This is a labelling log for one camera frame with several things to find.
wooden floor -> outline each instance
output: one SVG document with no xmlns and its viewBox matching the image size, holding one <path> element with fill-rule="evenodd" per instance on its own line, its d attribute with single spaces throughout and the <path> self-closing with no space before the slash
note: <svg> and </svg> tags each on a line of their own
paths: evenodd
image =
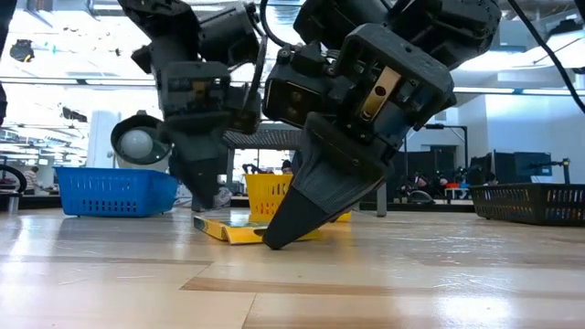
<svg viewBox="0 0 585 329">
<path fill-rule="evenodd" d="M 284 250 L 190 214 L 0 218 L 0 328 L 585 328 L 585 230 L 354 214 Z"/>
</svg>

computer monitor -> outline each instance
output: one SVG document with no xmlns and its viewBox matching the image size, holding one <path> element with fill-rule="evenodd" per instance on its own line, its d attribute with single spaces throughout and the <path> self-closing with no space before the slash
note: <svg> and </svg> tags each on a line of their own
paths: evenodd
<svg viewBox="0 0 585 329">
<path fill-rule="evenodd" d="M 552 176 L 550 154 L 515 152 L 516 174 L 521 176 Z"/>
</svg>

